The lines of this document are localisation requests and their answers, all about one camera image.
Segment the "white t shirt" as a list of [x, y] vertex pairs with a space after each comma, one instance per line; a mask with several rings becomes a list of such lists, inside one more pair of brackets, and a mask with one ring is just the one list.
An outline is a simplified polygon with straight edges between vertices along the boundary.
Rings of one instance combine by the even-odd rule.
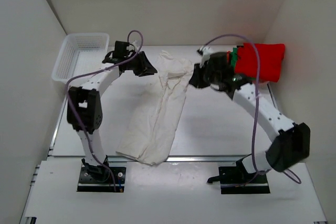
[[116, 152], [143, 164], [167, 160], [186, 99], [194, 64], [161, 51]]

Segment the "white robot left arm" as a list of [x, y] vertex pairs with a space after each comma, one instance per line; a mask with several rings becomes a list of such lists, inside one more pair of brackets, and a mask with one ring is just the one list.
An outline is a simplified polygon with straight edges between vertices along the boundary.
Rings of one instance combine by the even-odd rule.
[[98, 181], [106, 180], [110, 174], [99, 133], [103, 121], [101, 98], [126, 71], [132, 71], [138, 77], [157, 73], [142, 50], [142, 44], [137, 41], [116, 41], [98, 70], [69, 80], [72, 83], [75, 79], [88, 78], [77, 87], [71, 84], [68, 89], [67, 122], [81, 140], [85, 154], [83, 163], [92, 166], [91, 174]]

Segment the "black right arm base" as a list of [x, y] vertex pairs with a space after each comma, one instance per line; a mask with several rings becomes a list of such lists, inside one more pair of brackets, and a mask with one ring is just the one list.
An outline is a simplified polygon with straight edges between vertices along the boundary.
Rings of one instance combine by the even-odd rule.
[[219, 183], [222, 195], [269, 194], [270, 188], [266, 175], [256, 172], [249, 174], [243, 167], [243, 158], [231, 164], [219, 163], [218, 174], [209, 177], [208, 185]]

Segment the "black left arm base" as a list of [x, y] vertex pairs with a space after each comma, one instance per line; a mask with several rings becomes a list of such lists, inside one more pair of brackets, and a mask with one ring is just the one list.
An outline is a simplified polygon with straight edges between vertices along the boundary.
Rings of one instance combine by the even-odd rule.
[[90, 193], [123, 193], [126, 179], [126, 167], [109, 167], [113, 173], [98, 165], [92, 166], [81, 160], [82, 166], [79, 174], [77, 192]]

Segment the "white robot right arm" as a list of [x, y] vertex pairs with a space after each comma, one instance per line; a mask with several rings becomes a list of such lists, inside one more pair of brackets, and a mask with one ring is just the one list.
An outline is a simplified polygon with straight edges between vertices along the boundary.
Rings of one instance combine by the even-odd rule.
[[202, 57], [194, 65], [189, 84], [202, 89], [211, 87], [224, 92], [251, 116], [257, 116], [257, 124], [265, 131], [270, 147], [251, 154], [237, 162], [236, 178], [248, 182], [257, 171], [284, 172], [303, 161], [310, 154], [310, 128], [297, 124], [278, 111], [267, 99], [257, 94], [257, 86], [245, 74], [235, 73], [227, 62], [225, 52], [213, 52], [211, 48], [197, 50]]

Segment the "green folded t shirt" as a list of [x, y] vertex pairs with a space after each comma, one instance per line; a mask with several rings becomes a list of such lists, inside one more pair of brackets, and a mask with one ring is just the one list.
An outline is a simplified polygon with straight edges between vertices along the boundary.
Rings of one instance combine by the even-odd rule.
[[238, 50], [240, 47], [235, 47], [229, 54], [229, 63], [235, 69], [236, 63], [240, 59], [240, 56], [238, 55]]

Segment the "white plastic basket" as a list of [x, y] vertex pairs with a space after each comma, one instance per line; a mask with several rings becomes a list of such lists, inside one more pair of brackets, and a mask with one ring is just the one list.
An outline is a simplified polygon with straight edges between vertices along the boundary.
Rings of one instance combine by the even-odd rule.
[[109, 35], [106, 33], [74, 33], [65, 37], [51, 77], [66, 83], [70, 78], [97, 71], [108, 52]]

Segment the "pink folded t shirt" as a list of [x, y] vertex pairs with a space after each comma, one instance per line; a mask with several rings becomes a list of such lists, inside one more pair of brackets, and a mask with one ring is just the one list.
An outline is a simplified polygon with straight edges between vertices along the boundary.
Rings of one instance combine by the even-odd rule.
[[258, 86], [259, 86], [260, 88], [264, 88], [264, 87], [266, 87], [268, 84], [269, 84], [269, 81], [262, 81], [262, 82], [259, 82]]

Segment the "red folded t shirt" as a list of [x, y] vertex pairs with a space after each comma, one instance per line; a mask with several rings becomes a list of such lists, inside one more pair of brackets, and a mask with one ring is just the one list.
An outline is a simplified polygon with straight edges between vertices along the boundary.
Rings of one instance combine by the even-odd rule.
[[[255, 44], [260, 58], [259, 81], [278, 82], [281, 64], [285, 56], [284, 44]], [[235, 72], [243, 73], [251, 78], [257, 76], [257, 56], [249, 43], [243, 43], [238, 50], [240, 59], [236, 63]]]

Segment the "aluminium table rail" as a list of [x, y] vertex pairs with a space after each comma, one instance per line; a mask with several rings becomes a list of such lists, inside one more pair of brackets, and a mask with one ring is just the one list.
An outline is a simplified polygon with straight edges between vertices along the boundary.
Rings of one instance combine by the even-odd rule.
[[[180, 162], [235, 162], [243, 156], [220, 156], [220, 155], [208, 155], [208, 156], [169, 156], [165, 162], [180, 163]], [[110, 163], [126, 163], [136, 162], [135, 159], [131, 159], [123, 156], [109, 156], [108, 161]]]

